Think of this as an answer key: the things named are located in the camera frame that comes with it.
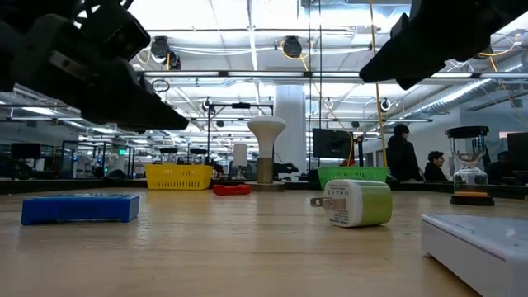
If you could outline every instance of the table surface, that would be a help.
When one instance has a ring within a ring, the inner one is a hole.
[[[478,296],[422,256],[420,216],[528,218],[522,200],[462,206],[447,194],[400,191],[388,224],[340,229],[310,207],[317,191],[87,192],[139,194],[139,217],[23,227],[22,200],[54,193],[0,196],[2,297]]]

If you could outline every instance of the yellow basket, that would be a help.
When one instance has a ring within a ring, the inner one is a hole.
[[[205,190],[213,168],[206,165],[145,165],[149,190]]]

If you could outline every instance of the black hair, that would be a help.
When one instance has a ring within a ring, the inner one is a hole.
[[[427,160],[429,160],[429,162],[433,162],[435,159],[438,159],[440,158],[441,156],[443,156],[444,153],[443,152],[439,152],[439,151],[432,151],[429,153],[429,155],[427,156]]]
[[[401,136],[404,133],[409,133],[409,128],[406,125],[400,124],[394,127],[394,135]]]
[[[499,154],[497,154],[497,159],[498,160],[500,160],[501,157],[509,158],[510,157],[510,152],[503,151],[503,152],[500,152]]]

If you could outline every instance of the person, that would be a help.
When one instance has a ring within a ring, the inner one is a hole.
[[[497,155],[498,162],[489,164],[486,168],[489,183],[492,185],[501,185],[505,183],[504,177],[514,177],[513,164],[510,160],[508,151],[500,152]]]
[[[406,125],[394,127],[394,135],[389,139],[387,162],[390,174],[401,182],[416,180],[423,182],[420,167],[414,153],[414,146],[407,141],[409,128]]]
[[[427,182],[447,182],[447,177],[444,175],[441,167],[444,165],[443,152],[430,152],[427,156],[429,163],[426,165],[426,170],[423,176]]]

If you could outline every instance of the ceiling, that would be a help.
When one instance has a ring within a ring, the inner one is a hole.
[[[365,0],[322,0],[321,16],[317,1],[308,0],[135,0],[130,7],[132,14],[154,37],[165,35],[169,45],[181,59],[184,71],[338,71],[355,72],[372,57],[370,10]],[[392,25],[401,14],[410,10],[408,0],[380,0],[374,5],[375,44],[379,48],[389,39]],[[528,35],[528,14],[502,28],[492,36],[495,52],[507,51],[496,57],[501,63],[524,50]],[[288,35],[299,37],[306,56],[305,63],[299,59],[287,59],[281,51],[281,42]],[[139,71],[164,71],[164,66],[149,58],[149,49],[139,53],[130,61]],[[448,61],[443,72],[492,72],[488,60],[470,60],[468,63]],[[248,102],[272,104],[277,84],[302,85],[306,94],[307,116],[332,117],[328,108],[322,111],[310,106],[309,81],[278,79],[230,79],[230,78],[167,78],[171,88],[159,95],[167,104],[189,118],[201,118],[204,99],[213,103]],[[444,80],[419,84],[404,91],[397,84],[381,83],[380,97],[393,103],[392,114],[411,109],[434,94],[454,85],[467,82]],[[312,87],[312,98],[318,100],[318,91]],[[374,84],[355,82],[323,82],[321,95],[331,99],[331,109],[338,117],[377,118]],[[65,115],[73,116],[72,111]],[[257,109],[225,109],[220,117],[251,117]],[[73,121],[89,126],[83,121]],[[205,135],[204,122],[193,122],[186,131],[153,131],[147,136],[175,139],[178,135]],[[360,130],[371,131],[372,124],[365,123]],[[337,123],[330,127],[338,128]],[[111,127],[112,133],[121,132]],[[226,122],[215,130],[248,130],[243,122]]]

